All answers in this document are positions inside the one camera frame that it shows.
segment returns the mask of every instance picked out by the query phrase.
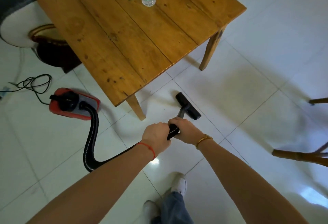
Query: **wooden chair leg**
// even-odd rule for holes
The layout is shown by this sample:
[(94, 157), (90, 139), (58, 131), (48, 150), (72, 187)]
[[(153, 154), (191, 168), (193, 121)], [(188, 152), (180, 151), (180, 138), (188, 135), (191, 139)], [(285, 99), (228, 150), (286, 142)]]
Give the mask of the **wooden chair leg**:
[(273, 150), (272, 155), (275, 157), (292, 159), (296, 161), (310, 162), (328, 167), (328, 158), (323, 158), (325, 153), (303, 153), (284, 150)]
[(212, 35), (210, 40), (208, 41), (202, 63), (199, 66), (199, 69), (201, 71), (203, 71), (207, 67), (208, 63), (210, 62), (211, 57), (212, 57), (217, 45), (220, 42), (221, 36), (223, 35), (225, 28), (226, 28), (226, 26), (224, 26), (220, 31), (218, 31), (214, 35)]
[(137, 116), (140, 120), (144, 120), (146, 118), (146, 116), (144, 115), (144, 113), (139, 105), (139, 102), (134, 94), (131, 95), (130, 97), (128, 97), (126, 99), (126, 102), (129, 104), (129, 106), (132, 108), (132, 110), (135, 112), (135, 114), (137, 114)]
[(310, 100), (309, 103), (312, 104), (312, 105), (314, 105), (314, 104), (328, 103), (328, 98), (317, 98), (315, 100)]

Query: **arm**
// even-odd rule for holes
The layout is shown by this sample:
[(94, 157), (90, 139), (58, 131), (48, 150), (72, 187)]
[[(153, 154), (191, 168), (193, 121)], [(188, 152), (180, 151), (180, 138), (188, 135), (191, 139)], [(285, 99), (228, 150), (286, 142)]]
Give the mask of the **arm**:
[[(153, 124), (145, 129), (141, 141), (158, 155), (171, 144), (166, 140), (168, 134), (166, 123)], [(28, 224), (99, 223), (153, 156), (146, 146), (136, 145), (66, 189)]]
[[(169, 124), (179, 127), (175, 137), (196, 145), (204, 134), (191, 122), (174, 118)], [(248, 224), (308, 222), (275, 188), (256, 171), (231, 154), (213, 139), (199, 143), (198, 149), (209, 162), (231, 199)]]

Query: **blue jeans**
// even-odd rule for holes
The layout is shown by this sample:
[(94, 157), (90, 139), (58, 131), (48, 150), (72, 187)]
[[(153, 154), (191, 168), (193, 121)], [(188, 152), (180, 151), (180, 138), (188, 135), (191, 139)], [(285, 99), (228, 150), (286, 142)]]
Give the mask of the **blue jeans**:
[(162, 203), (161, 216), (152, 219), (151, 224), (193, 224), (184, 205), (183, 196), (170, 193)]

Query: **vacuum cleaner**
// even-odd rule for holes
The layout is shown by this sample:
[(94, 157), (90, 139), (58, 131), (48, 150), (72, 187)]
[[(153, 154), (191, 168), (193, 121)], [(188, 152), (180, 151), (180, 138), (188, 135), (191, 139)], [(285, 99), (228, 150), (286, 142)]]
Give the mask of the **vacuum cleaner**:
[[(199, 112), (190, 104), (190, 102), (186, 99), (186, 97), (179, 92), (176, 96), (177, 101), (181, 105), (181, 109), (178, 113), (178, 117), (183, 118), (184, 114), (187, 113), (189, 117), (194, 120), (197, 120), (201, 117)], [(53, 95), (50, 96), (50, 105), (49, 110), (58, 115), (70, 117), (70, 118), (79, 118), (82, 120), (91, 120), (90, 131), (88, 135), (87, 142), (84, 146), (83, 152), (83, 163), (84, 167), (88, 172), (94, 171), (96, 168), (102, 166), (108, 161), (122, 155), (128, 150), (132, 149), (135, 145), (121, 152), (120, 154), (105, 160), (105, 161), (97, 161), (94, 158), (94, 145), (97, 138), (99, 119), (98, 113), (100, 107), (100, 100), (91, 95), (87, 95), (85, 93), (77, 92), (75, 90), (69, 88), (59, 88), (55, 91)], [(175, 135), (177, 135), (180, 130), (179, 128), (171, 124), (169, 125), (170, 132), (167, 136), (167, 140), (171, 139)]]

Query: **white shoe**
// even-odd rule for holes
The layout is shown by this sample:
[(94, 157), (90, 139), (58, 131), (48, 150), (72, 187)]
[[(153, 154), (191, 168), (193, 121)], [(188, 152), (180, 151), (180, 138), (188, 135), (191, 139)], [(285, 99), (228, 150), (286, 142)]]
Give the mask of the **white shoe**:
[(184, 196), (187, 191), (187, 181), (184, 174), (178, 174), (172, 182), (171, 192), (178, 192)]
[(160, 216), (161, 211), (159, 207), (153, 201), (146, 201), (142, 207), (142, 214), (143, 214), (143, 223), (150, 223), (150, 221)]

